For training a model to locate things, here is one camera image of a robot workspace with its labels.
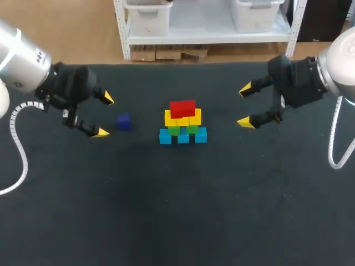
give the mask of shelf leg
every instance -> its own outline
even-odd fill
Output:
[[[298,34],[301,29],[303,15],[305,13],[307,0],[294,0],[295,1],[295,10],[293,11],[293,22],[291,26],[291,34],[288,40],[286,56],[292,57],[293,52],[295,51]]]
[[[120,33],[120,38],[121,38],[123,57],[126,60],[130,60],[131,52],[130,52],[129,44],[127,42],[130,23],[126,23],[125,20],[123,0],[114,0],[113,2],[115,5],[116,19],[117,19],[118,31]]]

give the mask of blue cube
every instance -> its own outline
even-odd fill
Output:
[[[171,144],[171,136],[168,129],[161,129],[159,132],[159,143],[162,145]]]
[[[178,142],[178,144],[190,142],[190,135],[187,133],[187,130],[185,127],[182,127],[180,129],[180,135],[177,136],[177,142]]]
[[[195,134],[195,143],[207,142],[207,128],[199,127],[199,131]]]
[[[117,118],[117,127],[119,130],[130,130],[131,129],[131,120],[129,119],[128,114],[119,115]]]

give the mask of wooden floor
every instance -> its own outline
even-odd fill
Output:
[[[52,54],[71,64],[131,64],[121,52],[113,0],[1,0],[0,17]],[[315,56],[329,43],[299,43],[294,59]],[[214,62],[266,61],[285,44],[213,45]]]

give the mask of block stack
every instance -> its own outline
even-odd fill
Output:
[[[171,101],[170,110],[165,110],[165,126],[159,134],[160,144],[171,144],[177,138],[178,144],[207,142],[207,129],[201,125],[201,109],[196,108],[194,100]]]

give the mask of plastic container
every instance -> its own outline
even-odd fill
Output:
[[[285,0],[232,0],[232,14],[237,32],[268,32],[275,22],[280,4]]]
[[[135,0],[125,3],[135,36],[165,36],[169,32],[170,8],[166,0]]]

